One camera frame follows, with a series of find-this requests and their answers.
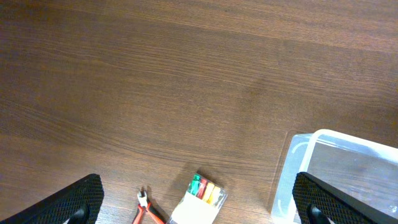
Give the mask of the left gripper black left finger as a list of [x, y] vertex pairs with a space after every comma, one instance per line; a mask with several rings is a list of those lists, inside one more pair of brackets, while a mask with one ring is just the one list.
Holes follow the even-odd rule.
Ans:
[[103, 199], [100, 175], [89, 174], [1, 223], [95, 223]]

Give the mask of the clear case coloured bits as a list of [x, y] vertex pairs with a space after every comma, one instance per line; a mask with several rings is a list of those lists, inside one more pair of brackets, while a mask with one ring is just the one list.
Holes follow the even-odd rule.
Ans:
[[195, 173], [167, 223], [213, 224], [227, 197], [225, 189]]

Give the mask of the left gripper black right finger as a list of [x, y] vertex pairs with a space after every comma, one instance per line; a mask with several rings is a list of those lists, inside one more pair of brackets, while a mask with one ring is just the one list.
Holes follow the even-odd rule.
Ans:
[[307, 172], [296, 175], [292, 195], [302, 223], [396, 224], [397, 219]]

